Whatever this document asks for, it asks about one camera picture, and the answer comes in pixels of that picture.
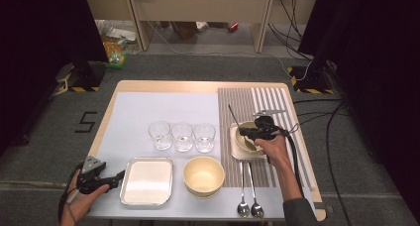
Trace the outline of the person's left hand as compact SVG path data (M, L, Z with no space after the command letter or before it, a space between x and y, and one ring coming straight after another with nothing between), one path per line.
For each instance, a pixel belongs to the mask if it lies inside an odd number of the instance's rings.
M105 184L90 194L75 194L78 175L79 170L75 172L68 186L59 226L75 226L88 213L94 201L109 188L109 185Z

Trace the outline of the black stand base striped tape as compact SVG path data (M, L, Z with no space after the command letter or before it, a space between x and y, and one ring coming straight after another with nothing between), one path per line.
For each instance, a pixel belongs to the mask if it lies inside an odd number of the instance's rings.
M293 65L287 69L291 84L296 92L310 94L333 94L333 88L320 68L313 68L311 63Z
M73 92L98 91L105 75L105 64L92 62L88 67L73 67L65 77L68 89Z

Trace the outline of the person's right hand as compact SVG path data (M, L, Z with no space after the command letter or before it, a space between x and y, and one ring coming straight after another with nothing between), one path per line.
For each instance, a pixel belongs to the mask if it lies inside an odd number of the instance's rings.
M262 147L262 151L269 157L270 163L277 170L285 170L290 167L287 154L285 137L277 135L273 140L256 139L255 143Z

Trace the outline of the brown box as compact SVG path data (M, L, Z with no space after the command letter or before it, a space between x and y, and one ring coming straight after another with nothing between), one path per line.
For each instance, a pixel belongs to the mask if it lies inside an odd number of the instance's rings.
M171 24L182 40L189 39L198 32L195 22L172 22Z

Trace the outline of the large cream bowl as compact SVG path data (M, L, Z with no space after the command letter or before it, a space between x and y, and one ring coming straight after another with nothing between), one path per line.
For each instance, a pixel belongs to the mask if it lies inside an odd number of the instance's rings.
M208 198L216 194L225 180L222 165L211 157L190 159L183 168L183 184L195 197Z

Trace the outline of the white tray with metal rim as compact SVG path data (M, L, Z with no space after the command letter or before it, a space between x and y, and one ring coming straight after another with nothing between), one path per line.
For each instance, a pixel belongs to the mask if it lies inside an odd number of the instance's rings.
M126 167L121 202L131 208L159 207L171 196L173 163L169 158L133 158Z

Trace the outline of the grey tape piece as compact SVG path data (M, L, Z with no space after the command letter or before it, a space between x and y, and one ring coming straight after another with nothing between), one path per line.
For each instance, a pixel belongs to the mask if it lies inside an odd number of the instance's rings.
M333 213L334 207L324 202L315 202L314 206L317 210L325 210L327 213Z

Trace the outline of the black curtain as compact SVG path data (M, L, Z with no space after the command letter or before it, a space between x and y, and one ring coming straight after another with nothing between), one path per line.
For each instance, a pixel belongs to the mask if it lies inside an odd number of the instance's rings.
M420 0L316 0L299 49L336 65L370 149L420 223Z
M87 0L0 0L0 156L30 126L66 64L106 61Z

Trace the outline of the beige wooden desk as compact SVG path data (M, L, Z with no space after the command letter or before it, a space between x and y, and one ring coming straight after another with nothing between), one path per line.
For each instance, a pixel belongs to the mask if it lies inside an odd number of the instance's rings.
M134 23L141 50L149 48L155 21L238 22L251 26L254 49L263 50L265 28L285 25L295 15L305 25L316 0L87 0L96 20Z

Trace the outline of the clear drinking glass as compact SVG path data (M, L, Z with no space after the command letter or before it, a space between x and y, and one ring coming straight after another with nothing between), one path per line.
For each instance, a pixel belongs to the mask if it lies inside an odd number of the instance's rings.
M188 123L175 123L171 128L175 148L179 152L188 152L193 146L193 129Z
M153 122L149 127L149 135L158 150L167 150L172 145L170 125L165 121Z
M200 153L209 153L214 148L215 128L208 123L194 127L195 146Z

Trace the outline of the pile of plastic bags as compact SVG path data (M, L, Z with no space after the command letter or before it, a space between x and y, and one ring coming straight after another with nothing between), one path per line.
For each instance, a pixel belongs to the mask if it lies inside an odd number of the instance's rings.
M95 24L108 57L107 68L123 68L128 55L135 55L140 51L133 22L96 20Z

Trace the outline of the metal spoon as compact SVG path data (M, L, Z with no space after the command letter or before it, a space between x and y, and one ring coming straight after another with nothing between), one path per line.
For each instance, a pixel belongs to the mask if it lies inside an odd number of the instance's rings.
M250 215L250 207L245 200L245 176L244 176L244 163L240 162L241 172L241 202L237 206L237 213L241 217L248 217Z
M254 182L253 170L252 170L252 164L251 163L248 163L248 171L249 171L250 184L251 184L253 200L254 200L254 203L253 203L252 208L251 208L251 213L255 218L263 219L264 211L263 211L263 208L258 204L258 201L257 201L255 182Z
M241 128L240 128L240 124L232 110L231 105L228 105L229 111L237 125L237 131L239 133L239 136L237 137L238 141L242 141L244 143L244 148L248 151L248 152L255 152L257 150L257 147L254 145L254 143L252 141L250 141L246 135L243 135L241 132Z

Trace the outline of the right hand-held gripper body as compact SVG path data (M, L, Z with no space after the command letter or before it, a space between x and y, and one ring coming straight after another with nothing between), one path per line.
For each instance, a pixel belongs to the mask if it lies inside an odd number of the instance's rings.
M254 114L256 117L254 123L257 126L257 132L253 136L255 139L273 140L277 135L285 135L286 131L274 124L271 114L275 113L268 110L262 110Z

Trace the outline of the small square cream plate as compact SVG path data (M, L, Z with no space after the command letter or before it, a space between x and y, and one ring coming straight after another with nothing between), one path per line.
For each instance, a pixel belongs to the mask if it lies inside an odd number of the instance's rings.
M233 123L230 127L230 144L232 156L237 160L264 159L264 156L260 154L260 151L256 153L247 153L236 144L234 136L234 129L236 126L237 125Z

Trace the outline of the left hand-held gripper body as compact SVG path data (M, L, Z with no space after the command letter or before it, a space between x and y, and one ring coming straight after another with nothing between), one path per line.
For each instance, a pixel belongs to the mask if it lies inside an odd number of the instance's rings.
M101 178L100 173L106 168L106 163L92 156L87 156L77 177L76 187L82 194L90 194L102 185L114 187L114 178Z

